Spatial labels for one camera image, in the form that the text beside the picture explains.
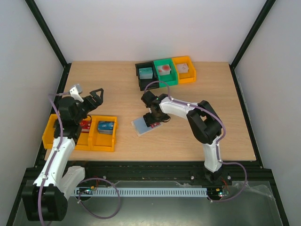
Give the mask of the cream leather card holder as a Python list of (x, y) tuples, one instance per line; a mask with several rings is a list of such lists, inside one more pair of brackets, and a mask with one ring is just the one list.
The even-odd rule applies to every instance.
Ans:
[(147, 133), (147, 132), (150, 132), (152, 130), (155, 130), (156, 128), (160, 127), (156, 127), (156, 128), (151, 128), (151, 127), (147, 127), (146, 124), (145, 124), (145, 121), (143, 119), (143, 117), (140, 117), (140, 118), (137, 118), (135, 120), (133, 120), (131, 122), (133, 128), (135, 129), (136, 131), (136, 134), (140, 137), (142, 136), (143, 134)]

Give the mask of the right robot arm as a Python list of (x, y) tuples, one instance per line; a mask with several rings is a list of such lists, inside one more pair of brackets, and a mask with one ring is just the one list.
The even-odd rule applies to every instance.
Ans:
[(143, 116), (148, 128), (170, 120), (170, 115), (186, 119), (195, 139), (203, 146), (205, 179), (214, 185), (222, 178), (222, 160), (219, 142), (222, 139), (222, 121), (211, 105), (203, 100), (189, 103), (174, 99), (167, 94), (154, 95), (146, 91), (141, 100), (149, 109)]

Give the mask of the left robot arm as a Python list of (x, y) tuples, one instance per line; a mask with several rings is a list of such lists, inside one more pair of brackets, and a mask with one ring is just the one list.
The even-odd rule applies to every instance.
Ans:
[(52, 107), (57, 115), (54, 140), (50, 155), (39, 176), (22, 191), (22, 200), (29, 221), (49, 225), (62, 221), (68, 208), (68, 199), (85, 177), (81, 166), (66, 168), (68, 159), (76, 147), (82, 127), (80, 123), (89, 113), (103, 103), (102, 88), (81, 97), (80, 85), (74, 85)]

